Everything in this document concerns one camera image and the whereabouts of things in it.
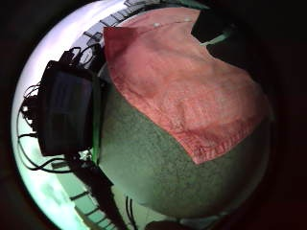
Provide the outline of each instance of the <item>textured surface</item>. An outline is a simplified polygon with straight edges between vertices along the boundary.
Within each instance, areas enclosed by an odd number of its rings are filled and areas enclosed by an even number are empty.
[[[101,168],[125,194],[171,217],[203,217],[236,207],[268,160],[268,123],[228,154],[195,165],[181,145],[112,87],[103,125]]]
[[[246,71],[213,58],[190,35],[199,13],[149,11],[123,28],[105,29],[116,88],[196,164],[231,150],[268,112],[265,95]]]

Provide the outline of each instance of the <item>dark background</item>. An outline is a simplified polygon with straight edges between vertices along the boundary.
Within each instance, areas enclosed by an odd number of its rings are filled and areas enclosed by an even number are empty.
[[[25,191],[11,149],[10,116],[18,77],[31,51],[65,15],[91,1],[2,1],[0,6],[0,219],[10,229],[53,229]],[[307,229],[307,16],[299,1],[205,1],[261,40],[275,86],[277,142],[271,170],[231,229]]]

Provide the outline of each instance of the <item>black device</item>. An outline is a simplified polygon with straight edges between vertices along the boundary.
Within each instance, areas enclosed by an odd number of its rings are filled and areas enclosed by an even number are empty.
[[[93,75],[50,61],[37,94],[37,134],[42,155],[92,147]]]

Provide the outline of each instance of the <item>wire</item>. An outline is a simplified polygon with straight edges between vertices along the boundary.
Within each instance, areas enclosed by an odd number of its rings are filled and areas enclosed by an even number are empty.
[[[69,52],[72,52],[74,50],[79,50],[79,52],[78,52],[78,54],[79,54],[81,52],[82,48],[80,46],[76,46],[76,47],[70,48]]]
[[[18,155],[19,155],[19,158],[21,160],[21,163],[28,169],[28,170],[31,170],[31,171],[38,171],[38,170],[42,170],[44,172],[47,172],[47,173],[72,173],[73,171],[55,171],[55,170],[48,170],[48,169],[45,169],[44,167],[47,166],[48,164],[54,162],[54,161],[58,161],[58,160],[65,160],[63,158],[53,158],[51,160],[48,160],[46,162],[44,162],[42,165],[38,165],[36,164],[26,153],[26,151],[24,150],[21,142],[20,142],[20,139],[25,137],[25,136],[29,136],[29,137],[35,137],[36,136],[36,133],[28,133],[28,134],[21,134],[19,135],[19,128],[18,128],[18,123],[19,123],[19,116],[20,116],[20,113],[21,113],[21,106],[19,107],[19,110],[18,110],[18,113],[17,113],[17,118],[16,118],[16,133],[17,133],[17,144],[19,146],[18,148]],[[29,167],[21,153],[20,153],[20,150],[22,151],[24,157],[33,165],[33,167]]]
[[[128,219],[133,229],[137,230],[137,226],[136,226],[135,219],[133,216],[133,211],[132,211],[132,199],[129,200],[127,196],[126,196],[126,213],[127,213]]]
[[[95,51],[92,51],[92,57],[89,59],[89,61],[87,61],[86,63],[82,63],[81,66],[85,66],[87,63],[89,63],[93,57],[94,57],[94,52],[96,52],[96,49],[97,47],[100,47],[101,48],[101,44],[98,42],[98,43],[94,43],[90,46],[87,46],[85,49],[83,49],[82,51],[80,51],[72,60],[72,65],[78,65],[80,64],[80,60],[81,60],[81,57],[83,56],[84,52],[87,51],[88,49],[91,49],[91,48],[95,48]]]
[[[39,81],[37,84],[34,84],[34,85],[29,86],[29,87],[25,90],[25,92],[24,92],[24,94],[23,94],[23,97],[24,97],[24,98],[29,97],[34,91],[36,91],[36,90],[38,89],[38,88],[36,88],[36,87],[39,87],[39,85],[40,85],[40,81]],[[29,92],[29,93],[26,95],[27,91],[28,91],[29,89],[31,89],[31,88],[33,88],[33,90],[32,90],[31,92]]]
[[[87,46],[84,50],[82,50],[82,51],[80,52],[80,55],[82,55],[86,50],[88,50],[88,49],[90,49],[90,48],[97,47],[98,45],[101,47],[100,43],[94,43],[94,44],[92,44],[92,45],[90,45],[90,46]]]

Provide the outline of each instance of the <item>towel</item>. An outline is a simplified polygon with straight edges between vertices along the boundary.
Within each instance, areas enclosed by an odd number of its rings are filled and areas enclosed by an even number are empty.
[[[249,73],[214,58],[191,35],[200,11],[166,8],[104,29],[112,82],[196,164],[227,153],[269,111]]]

